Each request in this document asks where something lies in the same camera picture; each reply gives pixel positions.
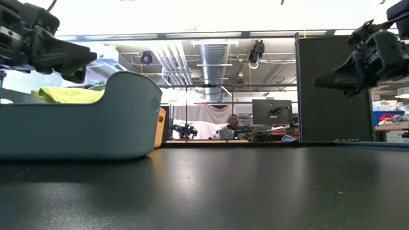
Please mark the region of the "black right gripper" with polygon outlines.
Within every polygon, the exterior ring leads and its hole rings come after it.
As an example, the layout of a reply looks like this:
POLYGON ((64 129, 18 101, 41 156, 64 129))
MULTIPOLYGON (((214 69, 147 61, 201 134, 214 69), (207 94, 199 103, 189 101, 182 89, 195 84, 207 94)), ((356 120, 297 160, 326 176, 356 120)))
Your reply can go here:
POLYGON ((346 62, 314 79, 314 85, 344 88, 343 95, 351 98, 381 81, 396 81, 408 75, 408 58, 404 54, 406 45, 388 28, 386 22, 364 22, 348 38, 348 44, 354 51, 346 62))

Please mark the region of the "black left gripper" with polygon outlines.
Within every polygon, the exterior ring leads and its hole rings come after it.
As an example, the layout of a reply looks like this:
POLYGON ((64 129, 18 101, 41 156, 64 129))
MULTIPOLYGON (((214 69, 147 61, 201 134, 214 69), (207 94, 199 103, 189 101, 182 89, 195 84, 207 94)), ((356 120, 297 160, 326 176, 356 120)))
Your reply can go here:
POLYGON ((37 70, 54 70, 66 81, 82 84, 86 66, 97 58, 89 47, 54 37, 60 22, 48 8, 18 0, 1 0, 1 67, 25 67, 31 53, 31 65, 37 70))

